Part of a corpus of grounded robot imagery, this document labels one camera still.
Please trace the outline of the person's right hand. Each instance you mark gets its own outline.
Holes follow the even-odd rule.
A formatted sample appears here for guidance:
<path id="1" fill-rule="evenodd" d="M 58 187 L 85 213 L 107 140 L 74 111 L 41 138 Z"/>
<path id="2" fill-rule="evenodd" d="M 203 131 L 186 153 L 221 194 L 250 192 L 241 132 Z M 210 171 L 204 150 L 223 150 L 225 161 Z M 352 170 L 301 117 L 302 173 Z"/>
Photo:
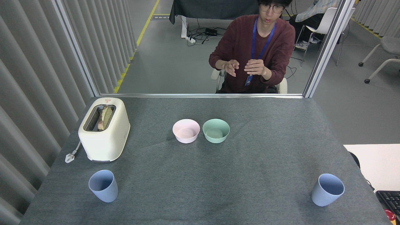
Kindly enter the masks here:
<path id="1" fill-rule="evenodd" d="M 239 69 L 239 62 L 237 60 L 223 61 L 222 68 L 231 76 L 236 77 L 235 71 Z"/>

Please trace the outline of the person's left hand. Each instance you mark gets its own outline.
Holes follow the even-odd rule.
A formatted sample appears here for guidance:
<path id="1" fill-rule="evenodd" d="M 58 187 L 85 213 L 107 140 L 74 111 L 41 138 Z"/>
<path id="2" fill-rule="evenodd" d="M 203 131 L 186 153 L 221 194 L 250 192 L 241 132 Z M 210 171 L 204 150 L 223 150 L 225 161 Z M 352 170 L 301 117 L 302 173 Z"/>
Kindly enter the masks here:
<path id="1" fill-rule="evenodd" d="M 265 70 L 264 61 L 261 59 L 250 59 L 246 65 L 244 71 L 249 75 L 263 75 Z"/>

